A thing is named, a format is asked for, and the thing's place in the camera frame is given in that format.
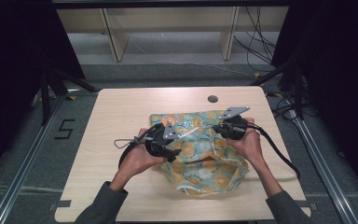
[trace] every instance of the hand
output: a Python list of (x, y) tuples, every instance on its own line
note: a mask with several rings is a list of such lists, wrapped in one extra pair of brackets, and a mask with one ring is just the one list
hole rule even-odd
[[(246, 119), (246, 121), (255, 123), (254, 119)], [(260, 133), (255, 129), (248, 128), (242, 139), (232, 140), (228, 138), (227, 142), (254, 166), (269, 198), (283, 190), (264, 160), (260, 145)]]
[[(244, 118), (249, 123), (255, 123), (254, 119)], [(255, 129), (248, 128), (245, 135), (240, 140), (228, 138), (228, 144), (234, 147), (242, 157), (249, 161), (253, 166), (265, 163), (263, 151), (260, 145), (260, 133)]]
[[(146, 129), (141, 129), (138, 133), (138, 136), (143, 134), (145, 131)], [(120, 167), (118, 168), (115, 178), (110, 184), (111, 189), (120, 191), (133, 176), (142, 173), (154, 165), (162, 164), (167, 161), (167, 159), (164, 157), (151, 156), (146, 151), (145, 145), (142, 143), (143, 141), (141, 141), (141, 145), (136, 146), (125, 157)]]

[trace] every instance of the printed number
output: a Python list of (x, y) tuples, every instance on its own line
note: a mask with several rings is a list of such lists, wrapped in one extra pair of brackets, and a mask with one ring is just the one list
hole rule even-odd
[(66, 121), (75, 121), (74, 119), (64, 119), (61, 123), (60, 129), (58, 130), (59, 132), (68, 132), (68, 134), (65, 137), (54, 137), (54, 139), (69, 139), (71, 137), (71, 133), (74, 129), (64, 129), (63, 128), (63, 124)]

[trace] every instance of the person's right hand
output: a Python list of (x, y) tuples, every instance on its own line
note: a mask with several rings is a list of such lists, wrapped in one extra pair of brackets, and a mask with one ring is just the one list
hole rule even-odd
[[(246, 119), (249, 123), (255, 123), (254, 119), (244, 119)], [(260, 133), (255, 129), (248, 128), (242, 139), (232, 140), (228, 138), (227, 143), (234, 147), (238, 153), (253, 166), (259, 164), (260, 162), (262, 164), (265, 163), (260, 145)]]

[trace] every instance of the person's left hand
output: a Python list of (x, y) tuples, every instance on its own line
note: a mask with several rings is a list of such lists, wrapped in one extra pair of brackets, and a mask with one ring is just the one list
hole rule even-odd
[[(141, 129), (138, 136), (143, 134), (146, 129)], [(162, 164), (167, 161), (165, 157), (154, 157), (150, 155), (145, 148), (145, 145), (141, 144), (133, 148), (129, 154), (124, 158), (115, 178), (112, 180), (110, 187), (114, 190), (122, 190), (127, 182), (134, 176), (142, 173), (148, 168)]]

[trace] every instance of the black curtain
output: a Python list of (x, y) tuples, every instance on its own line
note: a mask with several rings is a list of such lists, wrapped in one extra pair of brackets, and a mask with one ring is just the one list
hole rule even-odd
[[(303, 53), (298, 65), (310, 99), (358, 176), (358, 1), (312, 5), (289, 9), (272, 63), (281, 65), (296, 50)], [(298, 45), (307, 29), (306, 45)], [(296, 77), (284, 74), (282, 80), (283, 86), (293, 86)]]
[(84, 78), (56, 10), (51, 4), (0, 0), (0, 157), (9, 149), (40, 88), (40, 76), (50, 65)]

